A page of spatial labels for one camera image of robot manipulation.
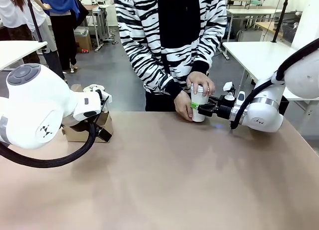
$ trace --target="zebra print jacket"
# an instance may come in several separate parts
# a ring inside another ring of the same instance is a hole
[[[225,33],[225,0],[199,0],[199,36],[179,48],[161,46],[158,0],[115,0],[115,5],[122,45],[147,92],[175,98],[187,89],[190,72],[208,73]]]

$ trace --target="striped sleeve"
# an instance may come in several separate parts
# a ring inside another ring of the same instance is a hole
[[[212,58],[216,48],[225,34],[227,13],[225,0],[212,0],[207,25],[199,41],[196,57],[192,66],[193,71],[206,73],[212,65]]]
[[[146,45],[146,35],[133,0],[114,0],[121,42],[129,61],[147,89],[169,93],[174,98],[181,87],[152,57]]]

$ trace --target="white cup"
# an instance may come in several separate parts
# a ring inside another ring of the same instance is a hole
[[[197,89],[197,94],[194,94],[194,86],[191,85],[190,88],[191,92],[191,106],[193,108],[193,121],[194,122],[203,122],[205,120],[205,115],[201,115],[198,113],[198,110],[195,109],[195,107],[198,107],[201,104],[207,104],[208,103],[208,94],[206,96],[203,96],[204,88],[203,86],[199,85]]]

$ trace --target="hand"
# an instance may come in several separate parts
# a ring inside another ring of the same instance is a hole
[[[211,81],[206,74],[203,74],[198,71],[194,71],[189,74],[186,80],[188,88],[191,87],[191,84],[194,85],[194,94],[197,94],[198,85],[200,84],[204,88],[203,96],[212,95],[215,92],[215,84]]]
[[[49,4],[43,4],[43,8],[44,10],[50,10],[52,9],[51,6]]]
[[[185,91],[181,91],[174,99],[175,109],[184,119],[192,122],[193,109],[191,108],[191,100]]]

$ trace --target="person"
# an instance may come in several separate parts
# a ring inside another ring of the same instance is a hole
[[[11,40],[33,40],[22,11],[15,7],[11,0],[0,0],[0,19],[7,27]],[[24,63],[40,64],[36,52],[32,52],[22,59]]]
[[[203,95],[227,24],[225,0],[115,0],[122,45],[144,82],[146,111],[177,111],[191,121],[191,85]]]
[[[27,6],[27,0],[11,0],[12,3],[20,8],[23,13],[23,16],[26,20],[26,24],[28,28],[31,30],[33,36],[36,40],[39,40],[36,32],[35,26],[32,20],[31,12],[29,7]],[[57,53],[57,47],[51,35],[48,23],[46,21],[46,14],[43,10],[50,10],[50,5],[46,3],[42,3],[41,0],[30,0],[32,4],[32,9],[34,12],[35,20],[39,28],[40,35],[43,41],[46,41],[48,45],[46,49],[42,51],[43,56],[48,64],[48,67],[55,72],[60,78],[65,79],[65,76],[62,71],[61,63],[59,60],[59,56]]]
[[[76,42],[73,31],[74,23],[79,16],[76,0],[41,0],[51,6],[45,12],[50,16],[52,30],[63,70],[77,70]]]

